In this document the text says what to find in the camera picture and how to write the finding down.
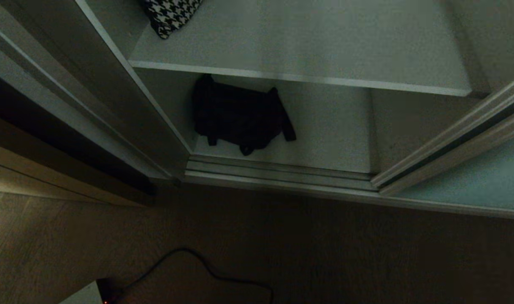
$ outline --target white wall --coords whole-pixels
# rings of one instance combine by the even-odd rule
[[[141,37],[149,27],[139,2],[136,0],[76,0],[89,6],[124,57],[129,58]]]
[[[514,79],[514,0],[450,0],[492,90]]]
[[[240,160],[288,164],[357,173],[379,168],[372,146],[373,117],[369,89],[343,85],[213,75],[218,83],[266,92],[276,87],[296,132],[296,141],[279,135],[263,150],[243,156],[238,146],[219,141],[210,147],[204,136],[195,153]]]
[[[202,75],[152,69],[135,69],[135,72],[188,146],[195,149],[199,134],[195,132],[191,96],[196,81]]]
[[[514,209],[514,139],[398,196]]]

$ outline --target closet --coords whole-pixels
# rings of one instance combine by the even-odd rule
[[[514,104],[514,0],[204,0],[168,40],[137,0],[75,2],[188,152],[187,181],[376,193]],[[204,73],[278,88],[298,139],[209,146]]]

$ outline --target closet door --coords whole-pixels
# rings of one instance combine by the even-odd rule
[[[0,50],[160,168],[156,178],[184,177],[187,150],[74,0],[0,0]]]
[[[400,160],[372,182],[394,195],[514,136],[514,0],[450,0],[466,58],[479,62],[491,94],[465,116]]]

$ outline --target power strip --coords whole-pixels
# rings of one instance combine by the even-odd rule
[[[66,300],[60,302],[60,304],[111,304],[114,296],[109,281],[107,279],[100,279],[88,284]]]

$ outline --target wooden floor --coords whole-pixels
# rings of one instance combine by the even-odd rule
[[[130,208],[0,193],[0,304],[125,285],[172,248],[268,282],[274,303],[514,303],[514,221],[186,185]],[[121,304],[266,303],[186,254]]]

